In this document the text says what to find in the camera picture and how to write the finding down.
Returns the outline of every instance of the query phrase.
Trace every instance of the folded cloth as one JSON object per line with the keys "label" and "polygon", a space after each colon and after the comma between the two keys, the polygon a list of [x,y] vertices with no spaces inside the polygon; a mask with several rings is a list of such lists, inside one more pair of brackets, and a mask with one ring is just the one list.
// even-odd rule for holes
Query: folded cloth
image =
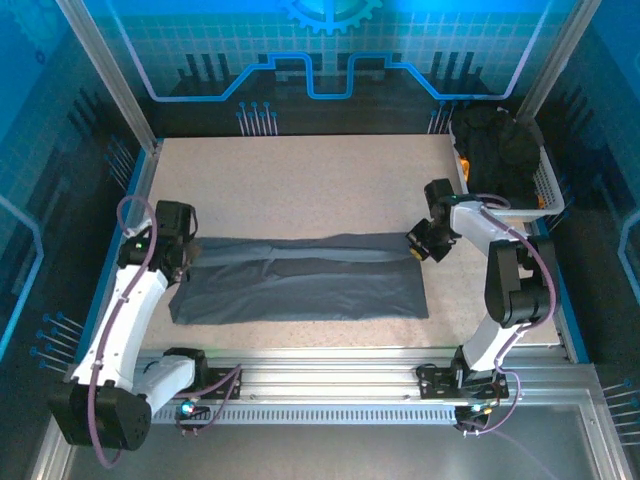
{"label": "folded cloth", "polygon": [[404,234],[196,241],[190,280],[169,304],[174,323],[427,318]]}
{"label": "folded cloth", "polygon": [[504,110],[474,107],[454,113],[456,150],[469,162],[470,193],[505,197],[513,208],[536,209],[533,175],[540,165],[535,138]]}

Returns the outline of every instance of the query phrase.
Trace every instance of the blue light strip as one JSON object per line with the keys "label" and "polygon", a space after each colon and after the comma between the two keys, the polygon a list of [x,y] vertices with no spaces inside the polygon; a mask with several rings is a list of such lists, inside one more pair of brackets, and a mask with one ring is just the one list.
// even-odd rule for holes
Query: blue light strip
{"label": "blue light strip", "polygon": [[18,325],[18,320],[20,319],[20,315],[22,314],[22,310],[27,302],[27,298],[29,297],[29,293],[31,293],[31,288],[33,288],[33,283],[36,280],[36,276],[38,275],[38,271],[40,270],[40,266],[42,265],[42,261],[44,260],[44,248],[42,246],[42,236],[40,235],[40,227],[38,224],[29,217],[26,213],[21,212],[13,203],[11,203],[6,197],[0,195],[0,205],[6,208],[9,213],[11,213],[14,217],[18,219],[20,223],[22,223],[25,227],[31,230],[31,234],[33,235],[33,242],[36,245],[36,258],[31,265],[31,270],[29,271],[29,275],[27,276],[24,285],[22,286],[22,290],[20,291],[20,295],[18,296],[18,300],[13,307],[13,312],[11,312],[11,317],[9,317],[9,322],[7,323],[7,327],[4,329],[4,333],[2,334],[2,338],[0,338],[0,362],[4,358],[4,354],[7,351],[7,347],[9,346],[9,341],[13,336],[13,333],[16,329],[16,325]]}
{"label": "blue light strip", "polygon": [[[549,230],[544,224],[544,220],[540,219],[536,221],[538,231],[541,235],[549,235]],[[564,281],[560,266],[558,265],[558,288],[560,289],[560,303],[562,304],[562,311],[567,322],[567,329],[569,330],[569,340],[573,344],[573,349],[576,352],[576,361],[578,363],[590,363],[587,349],[584,346],[584,340],[582,340],[582,334],[578,327],[578,321],[576,320],[576,313],[571,305],[571,299],[569,298],[569,292],[567,291],[567,284]]]}
{"label": "blue light strip", "polygon": [[161,97],[159,96],[153,86],[151,85],[151,81],[138,57],[138,54],[127,34],[120,17],[116,13],[115,9],[111,2],[107,2],[109,10],[113,15],[113,19],[116,23],[118,31],[124,40],[125,45],[127,46],[127,50],[131,55],[131,59],[140,74],[142,79],[142,83],[144,83],[149,96],[160,103],[182,103],[182,102],[224,102],[226,101],[237,89],[244,83],[244,81],[251,75],[253,72],[263,71],[263,70],[275,70],[276,69],[276,60],[303,60],[305,64],[305,72],[306,72],[306,80],[307,80],[307,94],[310,98],[314,100],[346,100],[351,98],[353,95],[353,84],[355,79],[355,63],[356,60],[359,59],[383,59],[384,60],[384,68],[392,69],[392,70],[406,70],[411,74],[413,78],[427,91],[429,94],[436,100],[504,100],[511,96],[513,89],[520,78],[520,74],[524,69],[525,64],[527,63],[527,59],[531,54],[531,50],[533,49],[536,41],[538,40],[538,36],[540,35],[540,30],[544,25],[544,22],[549,14],[549,10],[551,9],[551,5],[553,2],[549,2],[544,12],[540,16],[538,23],[536,25],[529,42],[527,43],[524,52],[516,66],[515,71],[513,72],[513,76],[509,81],[509,85],[507,86],[507,90],[502,95],[487,95],[487,94],[446,94],[439,93],[433,85],[431,85],[426,78],[418,71],[418,69],[409,62],[394,62],[393,61],[393,52],[390,51],[381,51],[381,52],[357,52],[352,53],[349,57],[349,61],[347,63],[347,88],[344,93],[315,93],[314,85],[313,85],[313,62],[311,57],[303,52],[278,52],[278,53],[267,53],[267,63],[252,63],[247,68],[243,70],[243,72],[236,78],[231,85],[227,87],[227,89],[222,93],[222,95],[202,95],[202,96],[175,96],[175,97]]}
{"label": "blue light strip", "polygon": [[[133,171],[133,175],[131,176],[131,181],[129,182],[129,188],[127,190],[127,195],[135,194],[136,187],[138,186],[138,181],[140,180],[140,175],[142,174],[142,169],[144,167],[146,160],[146,154],[144,149],[140,149],[140,154],[138,155],[138,160],[136,161],[136,168]],[[126,219],[127,214],[129,213],[129,208],[131,207],[131,202],[127,203],[123,207],[122,218]],[[96,292],[93,295],[93,300],[91,301],[91,307],[89,307],[89,313],[87,314],[87,321],[84,325],[84,330],[82,331],[82,336],[80,337],[80,341],[78,342],[78,348],[76,350],[76,363],[79,363],[84,358],[87,350],[89,349],[89,344],[91,343],[91,339],[93,337],[93,330],[96,326],[96,322],[98,321],[98,315],[100,314],[100,307],[102,305],[102,300],[106,294],[107,287],[109,286],[109,277],[111,276],[111,271],[113,270],[113,265],[116,261],[116,257],[118,255],[118,249],[120,248],[120,240],[122,238],[122,230],[120,226],[116,222],[116,227],[113,232],[113,236],[111,237],[111,243],[109,244],[109,250],[107,251],[107,257],[104,261],[104,265],[102,266],[102,272],[100,273],[100,278],[98,279],[98,285],[96,286]]]}

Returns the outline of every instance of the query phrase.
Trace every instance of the pile of black cloth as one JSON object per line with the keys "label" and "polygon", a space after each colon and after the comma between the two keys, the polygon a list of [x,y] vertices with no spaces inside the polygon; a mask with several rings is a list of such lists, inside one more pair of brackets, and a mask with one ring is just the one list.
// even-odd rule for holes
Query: pile of black cloth
{"label": "pile of black cloth", "polygon": [[535,138],[508,112],[473,107],[451,119],[456,150],[469,161],[469,193],[492,193],[512,208],[539,208],[533,175],[540,164]]}

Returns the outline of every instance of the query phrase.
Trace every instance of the glass panel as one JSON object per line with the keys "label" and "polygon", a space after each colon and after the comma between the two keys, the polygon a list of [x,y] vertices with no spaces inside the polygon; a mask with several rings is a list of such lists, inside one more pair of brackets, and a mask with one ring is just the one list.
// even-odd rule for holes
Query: glass panel
{"label": "glass panel", "polygon": [[538,115],[566,192],[550,228],[587,350],[640,362],[640,5],[603,0]]}
{"label": "glass panel", "polygon": [[[197,439],[176,443],[179,436],[172,426],[152,428],[143,448],[130,452],[113,470],[101,468],[95,453],[81,448],[71,476],[173,480],[209,472],[213,478],[279,480],[600,478],[575,407],[519,407],[497,433],[481,439],[465,439],[453,427],[433,425],[219,425]],[[181,443],[188,446],[176,446]]]}
{"label": "glass panel", "polygon": [[213,136],[438,133],[434,110],[516,108],[574,0],[88,5],[156,134]]}
{"label": "glass panel", "polygon": [[[0,11],[0,336],[10,340],[0,348],[0,478],[16,479],[75,350],[43,315],[61,311],[80,327],[61,324],[82,329],[140,147],[54,2]],[[7,206],[32,219],[40,265],[32,231]]]}

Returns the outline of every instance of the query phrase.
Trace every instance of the gear logo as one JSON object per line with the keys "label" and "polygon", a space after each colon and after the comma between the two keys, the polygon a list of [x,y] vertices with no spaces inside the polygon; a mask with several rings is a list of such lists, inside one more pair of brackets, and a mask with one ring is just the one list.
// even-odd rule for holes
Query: gear logo
{"label": "gear logo", "polygon": [[313,33],[336,30],[347,33],[348,27],[359,28],[360,21],[371,19],[371,11],[381,7],[381,0],[281,0],[279,5],[296,19],[300,27],[311,27]]}
{"label": "gear logo", "polygon": [[54,0],[4,0],[0,10],[11,12],[22,33],[36,47],[46,51],[58,34],[58,12]]}

